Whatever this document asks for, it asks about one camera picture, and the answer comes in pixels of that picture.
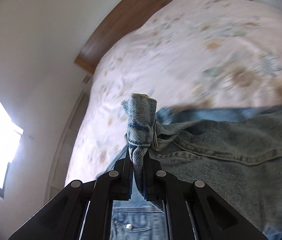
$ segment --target blue denim jacket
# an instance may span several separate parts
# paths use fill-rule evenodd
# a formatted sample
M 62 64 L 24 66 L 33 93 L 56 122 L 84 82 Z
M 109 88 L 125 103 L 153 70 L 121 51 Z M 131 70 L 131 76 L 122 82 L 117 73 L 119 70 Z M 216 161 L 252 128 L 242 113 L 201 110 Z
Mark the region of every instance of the blue denim jacket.
M 157 122 L 156 101 L 146 95 L 133 94 L 123 107 L 138 189 L 149 150 L 178 179 L 206 181 L 265 235 L 282 233 L 282 106 L 240 122 L 167 125 Z

